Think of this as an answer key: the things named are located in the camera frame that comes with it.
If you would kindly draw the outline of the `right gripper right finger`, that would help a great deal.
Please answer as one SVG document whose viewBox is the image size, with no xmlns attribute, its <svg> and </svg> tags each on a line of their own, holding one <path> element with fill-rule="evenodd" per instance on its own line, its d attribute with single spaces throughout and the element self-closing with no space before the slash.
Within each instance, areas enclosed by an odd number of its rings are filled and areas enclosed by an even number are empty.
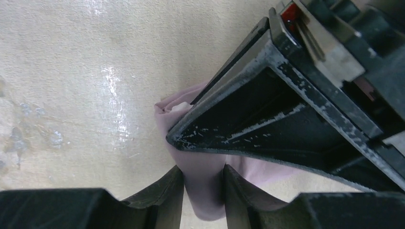
<svg viewBox="0 0 405 229">
<path fill-rule="evenodd" d="M 247 181 L 229 164 L 223 168 L 223 198 L 229 229 L 263 229 L 260 213 L 288 204 Z"/>
</svg>

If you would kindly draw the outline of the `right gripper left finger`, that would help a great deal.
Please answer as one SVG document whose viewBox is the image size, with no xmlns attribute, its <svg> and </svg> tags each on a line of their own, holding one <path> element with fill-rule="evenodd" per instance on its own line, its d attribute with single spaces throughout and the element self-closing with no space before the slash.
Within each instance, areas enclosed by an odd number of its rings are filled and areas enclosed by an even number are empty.
<svg viewBox="0 0 405 229">
<path fill-rule="evenodd" d="M 181 170 L 174 166 L 164 176 L 121 202 L 145 210 L 146 229 L 179 229 L 184 195 Z"/>
</svg>

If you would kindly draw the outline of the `pink and white underwear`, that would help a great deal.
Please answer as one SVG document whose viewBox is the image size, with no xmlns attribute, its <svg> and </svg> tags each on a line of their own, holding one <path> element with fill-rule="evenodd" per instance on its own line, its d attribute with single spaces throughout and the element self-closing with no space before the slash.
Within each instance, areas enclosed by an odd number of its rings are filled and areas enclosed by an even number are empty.
<svg viewBox="0 0 405 229">
<path fill-rule="evenodd" d="M 162 138 L 191 109 L 191 102 L 207 84 L 195 84 L 154 105 L 157 129 Z M 183 173 L 185 188 L 195 215 L 204 221 L 225 217 L 222 170 L 226 164 L 255 186 L 300 172 L 297 168 L 251 157 L 180 151 L 168 143 L 165 146 Z"/>
</svg>

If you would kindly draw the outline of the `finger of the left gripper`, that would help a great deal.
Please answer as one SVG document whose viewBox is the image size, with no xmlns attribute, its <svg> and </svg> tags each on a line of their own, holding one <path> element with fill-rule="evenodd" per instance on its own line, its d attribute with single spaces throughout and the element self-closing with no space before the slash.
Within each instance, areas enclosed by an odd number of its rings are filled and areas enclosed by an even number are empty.
<svg viewBox="0 0 405 229">
<path fill-rule="evenodd" d="M 273 44 L 263 17 L 167 133 L 178 150 L 276 162 L 367 191 L 405 190 L 391 166 Z"/>
</svg>

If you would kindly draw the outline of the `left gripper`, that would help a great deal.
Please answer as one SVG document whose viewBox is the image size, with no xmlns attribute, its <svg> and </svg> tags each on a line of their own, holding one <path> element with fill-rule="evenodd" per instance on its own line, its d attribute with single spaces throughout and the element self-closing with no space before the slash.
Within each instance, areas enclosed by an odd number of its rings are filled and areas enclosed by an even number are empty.
<svg viewBox="0 0 405 229">
<path fill-rule="evenodd" d="M 402 0 L 282 0 L 269 10 L 274 45 L 303 99 L 352 145 L 405 146 Z"/>
</svg>

